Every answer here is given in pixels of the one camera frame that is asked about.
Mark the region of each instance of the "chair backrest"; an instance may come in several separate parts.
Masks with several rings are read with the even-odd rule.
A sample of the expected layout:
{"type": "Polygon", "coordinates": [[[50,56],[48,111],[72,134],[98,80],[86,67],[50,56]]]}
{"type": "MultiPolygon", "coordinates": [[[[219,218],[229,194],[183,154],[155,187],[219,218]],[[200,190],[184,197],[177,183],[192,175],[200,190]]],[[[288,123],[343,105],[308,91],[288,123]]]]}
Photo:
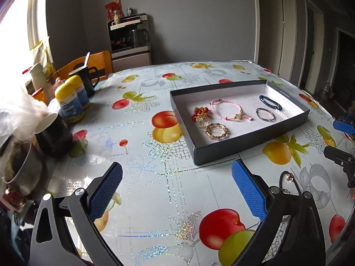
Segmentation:
{"type": "MultiPolygon", "coordinates": [[[[53,78],[56,79],[57,77],[60,77],[61,79],[68,79],[69,73],[72,72],[78,64],[84,64],[84,62],[85,56],[75,59],[74,61],[65,65],[63,68],[54,72],[53,78]]],[[[103,51],[90,55],[88,60],[88,67],[96,67],[99,72],[102,72],[102,74],[100,75],[100,80],[106,80],[108,78],[108,75],[113,72],[111,53],[109,51],[103,51]]]]}

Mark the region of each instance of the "jewelry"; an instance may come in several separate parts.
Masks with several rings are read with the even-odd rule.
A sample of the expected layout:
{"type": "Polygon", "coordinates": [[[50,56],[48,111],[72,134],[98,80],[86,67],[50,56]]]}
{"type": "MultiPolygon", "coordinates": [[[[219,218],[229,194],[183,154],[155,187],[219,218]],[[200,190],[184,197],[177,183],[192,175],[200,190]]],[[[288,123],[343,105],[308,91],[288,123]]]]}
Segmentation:
{"type": "Polygon", "coordinates": [[[211,123],[208,124],[208,126],[206,127],[206,134],[208,137],[210,137],[211,139],[214,140],[219,140],[219,139],[223,139],[224,137],[226,137],[228,133],[228,129],[226,128],[226,126],[220,124],[220,123],[211,123]],[[215,136],[212,134],[212,128],[213,127],[217,127],[217,128],[221,128],[223,130],[223,134],[215,136]]]}
{"type": "Polygon", "coordinates": [[[191,116],[192,121],[196,122],[197,116],[200,114],[204,114],[204,113],[207,114],[207,116],[208,116],[208,108],[207,107],[196,107],[193,110],[193,114],[191,116]]]}
{"type": "Polygon", "coordinates": [[[211,139],[219,140],[223,139],[226,137],[228,133],[228,129],[226,126],[220,124],[220,123],[210,123],[209,122],[209,117],[208,117],[208,108],[207,107],[196,107],[194,110],[194,113],[192,115],[192,120],[195,121],[198,125],[203,127],[205,129],[205,133],[207,134],[208,137],[211,139]],[[203,124],[203,120],[207,120],[207,125],[203,124]],[[213,135],[212,130],[223,130],[223,134],[221,135],[213,135]]]}
{"type": "Polygon", "coordinates": [[[279,188],[281,190],[283,190],[284,192],[286,192],[287,194],[291,194],[291,192],[289,190],[282,188],[282,180],[283,180],[283,177],[284,177],[285,174],[286,174],[286,181],[288,181],[290,183],[293,182],[295,184],[295,186],[296,186],[298,195],[301,196],[301,190],[300,190],[299,186],[297,185],[297,182],[294,179],[294,176],[292,175],[292,173],[290,173],[288,171],[284,171],[284,172],[281,173],[280,178],[279,178],[279,188]]]}
{"type": "Polygon", "coordinates": [[[253,118],[251,118],[251,116],[244,114],[242,108],[237,103],[234,103],[234,102],[231,102],[231,101],[222,100],[222,99],[216,99],[216,100],[213,100],[210,104],[211,104],[211,107],[212,107],[212,111],[221,119],[224,119],[224,120],[227,120],[227,121],[241,120],[243,118],[246,118],[249,121],[253,119],[253,118]],[[239,113],[235,114],[234,117],[232,117],[232,118],[222,117],[220,114],[218,114],[218,112],[213,107],[215,104],[219,104],[219,103],[231,103],[231,104],[239,107],[239,109],[240,109],[239,113]]]}
{"type": "Polygon", "coordinates": [[[279,110],[279,111],[282,110],[282,107],[281,107],[281,105],[280,105],[279,103],[275,102],[274,100],[271,100],[271,99],[270,99],[269,97],[267,97],[267,96],[260,95],[260,96],[259,96],[259,99],[260,99],[260,101],[262,101],[266,106],[270,107],[271,109],[277,109],[277,110],[279,110]],[[269,101],[269,102],[275,104],[275,106],[269,104],[269,103],[266,102],[265,100],[267,100],[267,101],[269,101]]]}
{"type": "Polygon", "coordinates": [[[256,112],[256,115],[258,116],[258,118],[259,118],[259,119],[261,119],[261,120],[263,120],[263,121],[266,121],[266,122],[273,122],[273,121],[275,121],[275,120],[276,120],[274,113],[273,113],[273,112],[271,112],[271,111],[269,111],[269,110],[267,110],[267,109],[264,109],[264,108],[258,108],[258,109],[256,109],[256,111],[255,111],[255,112],[256,112]],[[259,111],[265,111],[265,112],[268,112],[269,114],[271,114],[271,115],[272,115],[272,119],[265,119],[265,118],[260,117],[260,115],[259,115],[259,111]]]}
{"type": "Polygon", "coordinates": [[[207,126],[202,123],[203,120],[207,120],[207,126],[208,126],[209,125],[208,114],[202,113],[202,114],[197,115],[195,118],[195,122],[198,125],[200,125],[203,128],[207,128],[207,126]]]}

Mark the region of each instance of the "plastic tablecloth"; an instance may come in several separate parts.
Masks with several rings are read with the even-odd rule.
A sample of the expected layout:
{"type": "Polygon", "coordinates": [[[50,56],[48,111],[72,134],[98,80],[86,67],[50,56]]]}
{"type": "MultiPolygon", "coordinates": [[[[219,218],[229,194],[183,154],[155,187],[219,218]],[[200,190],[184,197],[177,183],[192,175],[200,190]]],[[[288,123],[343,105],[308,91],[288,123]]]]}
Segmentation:
{"type": "MultiPolygon", "coordinates": [[[[232,162],[240,158],[269,186],[278,185],[286,170],[302,191],[313,194],[330,256],[354,202],[345,173],[324,157],[323,150],[331,145],[355,154],[353,141],[334,130],[332,123],[331,115],[311,96],[250,61],[125,70],[112,74],[96,90],[85,117],[73,128],[77,144],[58,162],[49,190],[70,195],[117,161],[124,169],[123,180],[95,224],[124,265],[225,265],[233,251],[232,238],[227,238],[254,231],[260,223],[231,175],[232,162]],[[306,123],[272,141],[195,166],[176,124],[169,92],[258,79],[274,83],[306,105],[310,109],[306,123]]],[[[292,183],[285,182],[283,188],[297,194],[292,183]]],[[[287,222],[283,219],[266,260],[276,254],[287,222]]],[[[72,220],[67,223],[83,258],[90,260],[72,220]]],[[[249,235],[235,237],[236,244],[244,245],[249,235]]]]}

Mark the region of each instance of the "red beaded brooch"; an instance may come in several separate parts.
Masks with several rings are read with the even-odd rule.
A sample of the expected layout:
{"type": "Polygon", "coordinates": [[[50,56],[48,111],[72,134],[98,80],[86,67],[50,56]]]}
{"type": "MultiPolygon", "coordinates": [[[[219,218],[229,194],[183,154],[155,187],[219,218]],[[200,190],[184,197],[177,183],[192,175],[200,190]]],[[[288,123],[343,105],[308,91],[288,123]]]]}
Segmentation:
{"type": "Polygon", "coordinates": [[[191,116],[192,121],[196,122],[196,118],[198,115],[205,114],[208,115],[208,108],[207,107],[196,107],[193,110],[193,115],[191,116]]]}

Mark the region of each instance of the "red bag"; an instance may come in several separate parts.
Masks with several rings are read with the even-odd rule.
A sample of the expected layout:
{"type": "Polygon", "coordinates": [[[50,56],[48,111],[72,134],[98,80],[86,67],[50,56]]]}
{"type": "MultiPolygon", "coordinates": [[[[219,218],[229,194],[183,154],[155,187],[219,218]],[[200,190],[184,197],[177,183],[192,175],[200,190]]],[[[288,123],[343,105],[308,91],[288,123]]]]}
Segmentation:
{"type": "Polygon", "coordinates": [[[113,20],[113,12],[116,10],[120,11],[120,18],[124,16],[122,11],[121,0],[116,0],[106,4],[105,9],[107,10],[107,18],[109,18],[109,20],[113,20]]]}

